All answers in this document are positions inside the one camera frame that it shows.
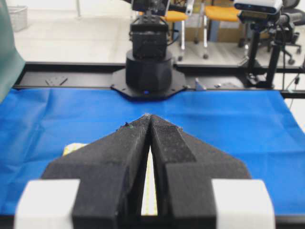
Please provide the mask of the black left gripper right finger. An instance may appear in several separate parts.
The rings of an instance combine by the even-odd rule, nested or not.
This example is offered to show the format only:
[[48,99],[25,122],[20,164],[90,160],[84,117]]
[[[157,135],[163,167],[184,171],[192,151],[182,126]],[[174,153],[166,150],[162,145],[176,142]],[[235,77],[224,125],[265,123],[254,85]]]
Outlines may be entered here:
[[152,115],[158,211],[176,229],[273,229],[264,182],[239,159]]

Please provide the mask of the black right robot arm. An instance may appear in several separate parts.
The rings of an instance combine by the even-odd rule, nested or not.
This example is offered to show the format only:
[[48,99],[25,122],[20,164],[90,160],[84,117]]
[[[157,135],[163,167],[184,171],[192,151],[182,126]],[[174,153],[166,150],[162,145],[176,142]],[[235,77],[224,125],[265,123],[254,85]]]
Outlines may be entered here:
[[167,50],[169,26],[163,16],[169,10],[191,15],[194,1],[185,6],[169,0],[131,0],[132,10],[142,12],[130,24],[132,49],[126,53],[125,68],[112,74],[111,88],[137,99],[165,99],[186,89],[184,73],[173,68]]

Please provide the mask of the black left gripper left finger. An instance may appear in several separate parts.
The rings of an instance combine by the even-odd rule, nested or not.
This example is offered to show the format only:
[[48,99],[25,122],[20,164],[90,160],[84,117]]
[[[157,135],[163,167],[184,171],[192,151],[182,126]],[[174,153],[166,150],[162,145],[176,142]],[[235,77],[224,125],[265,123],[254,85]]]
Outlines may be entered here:
[[51,161],[27,183],[17,229],[117,229],[141,214],[150,115]]

